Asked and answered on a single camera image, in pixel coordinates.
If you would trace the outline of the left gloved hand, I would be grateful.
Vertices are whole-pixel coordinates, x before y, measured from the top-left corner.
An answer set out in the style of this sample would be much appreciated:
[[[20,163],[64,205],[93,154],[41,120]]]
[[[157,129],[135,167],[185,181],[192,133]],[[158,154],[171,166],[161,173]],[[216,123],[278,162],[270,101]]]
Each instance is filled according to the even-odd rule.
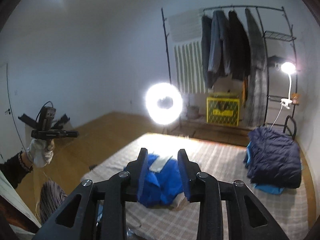
[[[26,149],[28,160],[37,168],[43,168],[48,165],[54,155],[54,140],[32,139]]]

